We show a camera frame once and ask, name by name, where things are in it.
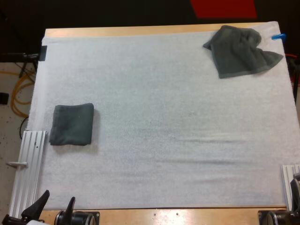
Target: red object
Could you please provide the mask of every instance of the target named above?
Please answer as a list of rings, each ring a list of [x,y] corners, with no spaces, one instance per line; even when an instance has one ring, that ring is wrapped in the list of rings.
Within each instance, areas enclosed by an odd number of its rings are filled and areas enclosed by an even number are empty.
[[[294,54],[285,54],[285,56],[292,57],[294,59],[296,59],[298,57],[297,55],[294,55]]]
[[[256,18],[254,0],[190,0],[201,18]]]

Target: folded gray towel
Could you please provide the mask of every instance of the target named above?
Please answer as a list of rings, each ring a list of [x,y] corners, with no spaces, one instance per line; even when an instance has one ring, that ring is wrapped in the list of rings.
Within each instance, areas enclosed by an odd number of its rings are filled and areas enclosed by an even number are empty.
[[[257,48],[260,34],[254,29],[222,26],[203,45],[211,50],[220,78],[259,73],[274,67],[283,58]]]
[[[57,105],[50,134],[51,145],[91,143],[94,105]]]

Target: white foam mat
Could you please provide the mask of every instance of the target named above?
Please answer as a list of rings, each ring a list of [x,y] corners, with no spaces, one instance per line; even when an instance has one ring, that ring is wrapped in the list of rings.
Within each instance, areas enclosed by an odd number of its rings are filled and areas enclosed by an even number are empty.
[[[276,22],[255,29],[284,54]],[[47,209],[285,204],[280,167],[300,156],[286,61],[219,79],[213,34],[44,38],[28,128],[50,131],[56,105],[95,106],[91,145],[45,146]]]

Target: black background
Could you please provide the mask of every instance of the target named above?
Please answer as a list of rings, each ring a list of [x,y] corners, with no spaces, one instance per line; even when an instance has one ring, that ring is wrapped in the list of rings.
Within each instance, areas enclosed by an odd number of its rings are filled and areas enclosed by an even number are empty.
[[[0,53],[39,52],[46,28],[266,21],[287,34],[286,53],[300,53],[300,1],[255,0],[255,8],[257,19],[207,20],[196,18],[189,0],[0,0]]]

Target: metal bracket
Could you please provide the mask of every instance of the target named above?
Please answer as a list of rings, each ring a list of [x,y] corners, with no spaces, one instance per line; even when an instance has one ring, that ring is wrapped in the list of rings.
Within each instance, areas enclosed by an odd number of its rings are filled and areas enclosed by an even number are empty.
[[[36,200],[46,134],[46,131],[24,131],[18,162],[8,162],[16,167],[9,207],[11,217],[21,218],[22,211]]]
[[[282,165],[282,178],[283,184],[285,188],[285,202],[286,208],[288,211],[292,210],[292,189],[291,189],[291,181],[294,179],[294,174],[300,172],[300,165]]]
[[[27,162],[7,162],[6,165],[9,165],[13,168],[17,168],[17,167],[27,168],[28,167]]]

